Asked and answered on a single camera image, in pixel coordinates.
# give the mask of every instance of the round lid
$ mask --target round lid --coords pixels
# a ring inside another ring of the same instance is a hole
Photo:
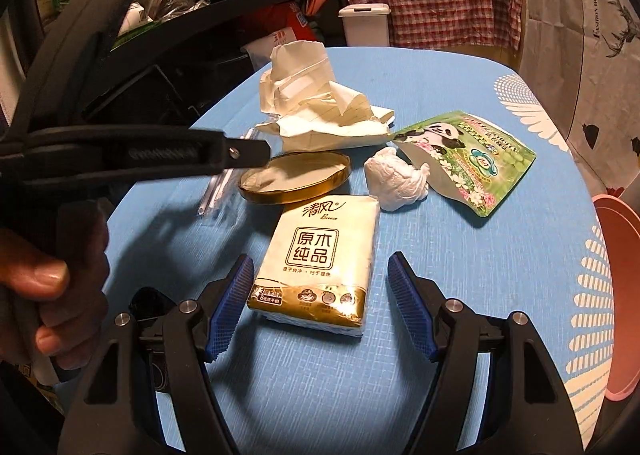
[[[242,196],[258,204],[290,204],[337,188],[351,173],[351,160],[338,152],[291,152],[263,168],[242,174]]]

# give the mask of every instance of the fingernail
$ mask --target fingernail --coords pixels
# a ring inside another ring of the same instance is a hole
[[[60,340],[46,329],[36,332],[36,344],[38,350],[47,356],[52,356],[60,350]]]
[[[38,283],[47,287],[55,287],[65,281],[66,263],[62,260],[52,260],[44,265],[39,265],[35,269]]]

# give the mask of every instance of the pink bowl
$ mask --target pink bowl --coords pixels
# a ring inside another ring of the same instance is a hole
[[[640,379],[640,218],[622,200],[610,195],[593,198],[609,255],[614,294],[614,349],[605,396],[625,399]]]

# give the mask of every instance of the white tissue ball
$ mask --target white tissue ball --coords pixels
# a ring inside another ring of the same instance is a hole
[[[398,156],[396,149],[387,146],[364,164],[369,194],[378,197],[380,208],[395,211],[405,204],[412,204],[427,197],[429,165],[416,170]]]

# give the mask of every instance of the red package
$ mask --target red package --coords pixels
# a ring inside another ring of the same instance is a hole
[[[283,28],[293,29],[297,40],[317,40],[305,15],[295,2],[276,4],[241,16],[238,20],[246,40],[252,42]]]

